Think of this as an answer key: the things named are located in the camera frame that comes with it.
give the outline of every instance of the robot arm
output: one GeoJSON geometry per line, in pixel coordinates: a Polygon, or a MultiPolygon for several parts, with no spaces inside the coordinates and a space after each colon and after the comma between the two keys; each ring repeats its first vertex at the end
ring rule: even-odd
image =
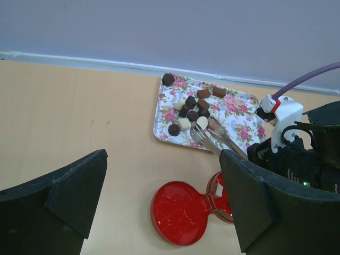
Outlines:
{"type": "MultiPolygon", "coordinates": [[[[282,141],[283,130],[295,122],[302,120],[303,106],[290,97],[281,96],[274,100],[271,95],[267,95],[261,102],[257,114],[265,122],[274,126],[271,133],[271,150],[278,152],[278,148],[284,148],[282,141]]],[[[294,142],[295,136],[299,136],[298,130],[285,132],[284,137],[289,142],[294,142]]]]}

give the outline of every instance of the pink flower pattern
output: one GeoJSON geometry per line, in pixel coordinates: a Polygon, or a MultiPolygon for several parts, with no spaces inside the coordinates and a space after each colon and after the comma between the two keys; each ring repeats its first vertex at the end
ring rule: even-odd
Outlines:
{"type": "MultiPolygon", "coordinates": [[[[179,98],[193,96],[197,100],[196,92],[198,90],[209,89],[212,91],[212,88],[217,86],[177,74],[173,74],[173,76],[175,83],[172,86],[166,87],[162,83],[160,84],[154,134],[161,141],[205,149],[192,140],[189,131],[181,132],[180,135],[172,137],[168,134],[168,127],[179,119],[178,111],[173,109],[173,104],[179,98]]],[[[258,108],[259,101],[253,95],[232,89],[226,89],[226,94],[224,98],[210,96],[205,99],[210,104],[209,112],[222,123],[232,140],[246,152],[247,147],[255,142],[260,143],[266,138],[263,122],[254,121],[255,110],[258,108]]],[[[220,141],[212,140],[220,148],[226,148],[220,141]]]]}

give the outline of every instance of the wooden table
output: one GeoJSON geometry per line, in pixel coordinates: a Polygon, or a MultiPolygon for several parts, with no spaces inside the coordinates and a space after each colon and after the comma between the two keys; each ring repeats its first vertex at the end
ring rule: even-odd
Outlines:
{"type": "MultiPolygon", "coordinates": [[[[160,77],[0,61],[0,190],[104,148],[108,169],[87,254],[239,254],[233,225],[215,216],[203,238],[179,248],[158,237],[150,202],[159,187],[187,181],[204,192],[219,171],[209,152],[162,143],[152,126],[160,77]]],[[[273,90],[228,86],[259,98],[273,90]]],[[[313,109],[337,97],[289,92],[313,109]]]]}

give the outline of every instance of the purple cable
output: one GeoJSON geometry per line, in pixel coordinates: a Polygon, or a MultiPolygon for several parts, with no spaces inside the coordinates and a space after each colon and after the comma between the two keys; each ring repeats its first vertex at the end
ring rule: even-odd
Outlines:
{"type": "Polygon", "coordinates": [[[322,73],[326,73],[328,71],[334,70],[340,68],[340,62],[334,63],[334,64],[330,64],[330,65],[326,65],[324,67],[321,67],[319,69],[316,69],[314,71],[311,71],[310,73],[305,74],[304,76],[301,76],[300,78],[297,78],[296,80],[292,81],[291,83],[287,84],[286,86],[284,86],[283,88],[281,88],[278,92],[276,92],[274,95],[272,95],[272,99],[276,100],[277,98],[279,98],[280,96],[282,96],[284,93],[286,93],[287,91],[291,90],[292,88],[294,88],[295,86],[301,84],[304,81],[307,81],[319,74],[322,73]]]}

